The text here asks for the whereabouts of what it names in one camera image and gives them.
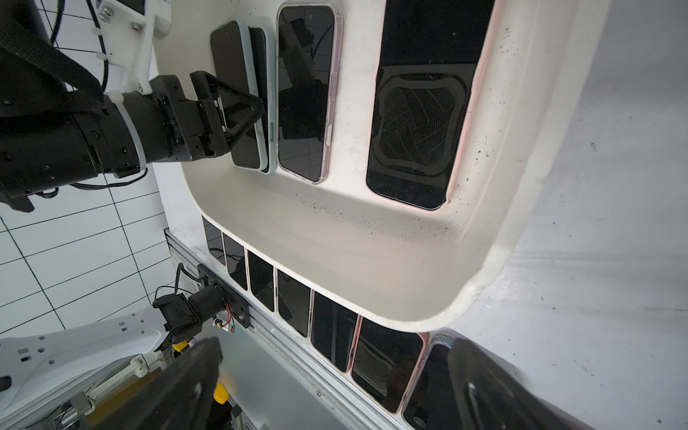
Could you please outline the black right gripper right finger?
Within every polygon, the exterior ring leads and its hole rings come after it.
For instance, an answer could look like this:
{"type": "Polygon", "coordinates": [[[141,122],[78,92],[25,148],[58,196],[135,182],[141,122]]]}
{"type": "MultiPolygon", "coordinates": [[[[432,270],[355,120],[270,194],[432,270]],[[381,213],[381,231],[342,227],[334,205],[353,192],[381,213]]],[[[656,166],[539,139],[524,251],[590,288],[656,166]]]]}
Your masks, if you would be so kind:
{"type": "Polygon", "coordinates": [[[447,358],[465,429],[588,429],[524,388],[476,343],[458,338],[447,358]]]}

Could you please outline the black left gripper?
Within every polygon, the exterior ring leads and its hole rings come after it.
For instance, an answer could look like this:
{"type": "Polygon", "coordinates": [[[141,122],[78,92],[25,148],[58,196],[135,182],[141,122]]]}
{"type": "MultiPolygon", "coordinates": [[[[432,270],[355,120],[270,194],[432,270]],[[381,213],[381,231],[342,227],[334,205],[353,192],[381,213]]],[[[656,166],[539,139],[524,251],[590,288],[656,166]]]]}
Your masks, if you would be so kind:
{"type": "Polygon", "coordinates": [[[121,94],[125,135],[120,138],[120,161],[125,167],[221,157],[263,117],[260,98],[207,72],[190,77],[196,100],[186,98],[174,75],[154,78],[150,94],[121,94]]]}

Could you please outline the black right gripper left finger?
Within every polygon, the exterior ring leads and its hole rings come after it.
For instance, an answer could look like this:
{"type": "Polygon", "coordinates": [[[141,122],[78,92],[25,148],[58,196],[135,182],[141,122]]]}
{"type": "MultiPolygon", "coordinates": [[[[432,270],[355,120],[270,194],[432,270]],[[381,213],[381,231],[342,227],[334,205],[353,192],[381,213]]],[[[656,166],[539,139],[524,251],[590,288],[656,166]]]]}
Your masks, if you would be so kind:
{"type": "Polygon", "coordinates": [[[214,403],[222,353],[199,340],[161,376],[95,426],[97,429],[204,429],[214,403]]]}

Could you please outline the black phone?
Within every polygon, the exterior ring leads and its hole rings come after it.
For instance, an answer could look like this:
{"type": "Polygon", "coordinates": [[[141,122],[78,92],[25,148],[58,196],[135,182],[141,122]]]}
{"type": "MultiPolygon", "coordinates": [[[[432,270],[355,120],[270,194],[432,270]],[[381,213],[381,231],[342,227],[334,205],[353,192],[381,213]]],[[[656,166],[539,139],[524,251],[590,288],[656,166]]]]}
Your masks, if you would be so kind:
{"type": "Polygon", "coordinates": [[[247,252],[250,288],[270,312],[275,310],[274,268],[258,255],[247,252]]]}
{"type": "Polygon", "coordinates": [[[282,271],[277,272],[279,315],[302,337],[309,334],[311,290],[282,271]]]}
{"type": "Polygon", "coordinates": [[[351,376],[384,409],[396,413],[424,349],[417,333],[404,333],[364,319],[351,376]]]}
{"type": "Polygon", "coordinates": [[[461,429],[449,375],[448,356],[454,339],[446,331],[424,341],[412,337],[408,366],[408,396],[401,417],[412,429],[461,429]]]}
{"type": "Polygon", "coordinates": [[[245,248],[229,236],[223,235],[222,240],[229,277],[243,290],[248,290],[245,248]]]}

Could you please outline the phone with pink case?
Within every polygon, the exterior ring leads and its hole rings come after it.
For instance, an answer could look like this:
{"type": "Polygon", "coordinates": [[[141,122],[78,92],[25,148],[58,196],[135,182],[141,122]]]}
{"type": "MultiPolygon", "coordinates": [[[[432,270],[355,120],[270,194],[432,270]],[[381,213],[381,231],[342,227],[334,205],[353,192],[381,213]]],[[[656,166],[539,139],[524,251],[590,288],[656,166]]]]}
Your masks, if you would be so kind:
{"type": "Polygon", "coordinates": [[[311,343],[342,373],[349,366],[357,321],[356,313],[315,293],[311,343]]]}

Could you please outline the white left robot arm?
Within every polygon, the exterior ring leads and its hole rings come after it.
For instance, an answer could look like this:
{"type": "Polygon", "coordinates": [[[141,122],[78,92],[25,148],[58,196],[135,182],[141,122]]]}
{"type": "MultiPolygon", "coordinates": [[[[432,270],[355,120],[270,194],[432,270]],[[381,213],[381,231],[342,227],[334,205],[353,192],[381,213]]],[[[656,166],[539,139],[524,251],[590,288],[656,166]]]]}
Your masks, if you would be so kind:
{"type": "MultiPolygon", "coordinates": [[[[260,98],[205,72],[188,100],[177,77],[149,93],[108,94],[56,49],[31,1],[1,5],[1,201],[30,212],[34,195],[101,174],[124,178],[154,162],[229,153],[265,113],[260,98]]],[[[48,416],[49,396],[119,359],[168,349],[238,300],[222,282],[159,297],[129,316],[1,341],[1,426],[48,416]]]]}

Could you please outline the white plastic storage box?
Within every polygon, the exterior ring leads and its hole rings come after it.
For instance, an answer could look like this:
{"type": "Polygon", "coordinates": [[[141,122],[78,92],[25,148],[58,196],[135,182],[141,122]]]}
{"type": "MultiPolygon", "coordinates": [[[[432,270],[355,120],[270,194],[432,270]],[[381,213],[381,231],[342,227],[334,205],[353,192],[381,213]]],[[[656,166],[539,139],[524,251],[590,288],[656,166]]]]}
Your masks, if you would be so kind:
{"type": "Polygon", "coordinates": [[[237,168],[229,156],[153,170],[171,232],[207,256],[204,222],[275,268],[398,331],[452,323],[503,269],[573,116],[607,1],[499,1],[469,99],[446,202],[425,211],[365,184],[382,1],[343,17],[329,173],[237,168]]]}

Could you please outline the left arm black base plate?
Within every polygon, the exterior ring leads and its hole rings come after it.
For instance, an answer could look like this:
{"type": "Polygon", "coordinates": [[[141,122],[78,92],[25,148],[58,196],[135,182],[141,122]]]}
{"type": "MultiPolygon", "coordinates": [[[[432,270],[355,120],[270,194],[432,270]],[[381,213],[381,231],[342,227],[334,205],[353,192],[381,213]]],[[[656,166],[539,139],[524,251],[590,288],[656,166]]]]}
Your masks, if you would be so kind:
{"type": "Polygon", "coordinates": [[[201,288],[191,296],[199,307],[202,320],[229,309],[231,320],[244,328],[251,326],[249,302],[229,283],[203,263],[197,265],[201,288]]]}

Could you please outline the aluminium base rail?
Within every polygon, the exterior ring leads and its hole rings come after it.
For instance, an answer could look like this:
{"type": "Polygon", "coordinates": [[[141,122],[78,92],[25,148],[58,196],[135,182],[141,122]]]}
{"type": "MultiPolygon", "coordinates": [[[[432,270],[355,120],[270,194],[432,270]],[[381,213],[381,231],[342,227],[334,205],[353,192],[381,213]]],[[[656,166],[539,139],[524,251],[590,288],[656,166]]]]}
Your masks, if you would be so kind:
{"type": "MultiPolygon", "coordinates": [[[[222,230],[222,236],[229,236],[222,230]]],[[[365,317],[358,315],[349,366],[340,372],[311,343],[314,296],[311,290],[309,334],[302,337],[280,314],[278,307],[277,272],[297,279],[269,257],[247,245],[247,286],[243,290],[229,277],[222,265],[209,253],[204,224],[185,238],[168,235],[172,254],[199,277],[197,265],[205,264],[234,287],[249,302],[251,326],[236,324],[234,333],[224,333],[212,324],[202,329],[205,337],[218,337],[224,355],[220,378],[231,397],[245,410],[255,427],[270,429],[405,429],[401,417],[408,389],[400,409],[391,413],[364,392],[351,376],[358,338],[365,317]],[[270,312],[251,291],[247,252],[258,255],[274,268],[275,310],[270,312]]]]}

